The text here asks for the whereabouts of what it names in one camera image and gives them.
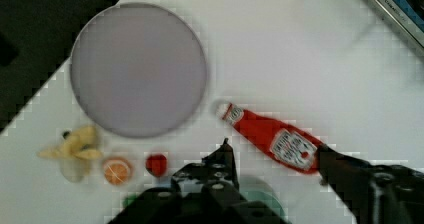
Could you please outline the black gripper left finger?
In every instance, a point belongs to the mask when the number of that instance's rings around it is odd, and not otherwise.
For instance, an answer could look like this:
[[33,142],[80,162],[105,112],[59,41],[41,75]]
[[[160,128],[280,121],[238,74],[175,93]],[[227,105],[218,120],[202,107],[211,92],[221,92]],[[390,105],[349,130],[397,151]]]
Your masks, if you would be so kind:
[[145,190],[107,224],[289,224],[239,191],[233,148],[220,147],[175,172],[168,187]]

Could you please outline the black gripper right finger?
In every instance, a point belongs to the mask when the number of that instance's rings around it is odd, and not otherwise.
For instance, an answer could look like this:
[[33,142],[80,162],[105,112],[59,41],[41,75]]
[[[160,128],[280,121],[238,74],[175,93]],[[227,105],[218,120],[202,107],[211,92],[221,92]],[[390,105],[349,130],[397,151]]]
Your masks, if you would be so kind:
[[424,224],[424,177],[403,165],[373,165],[327,145],[318,171],[357,224]]

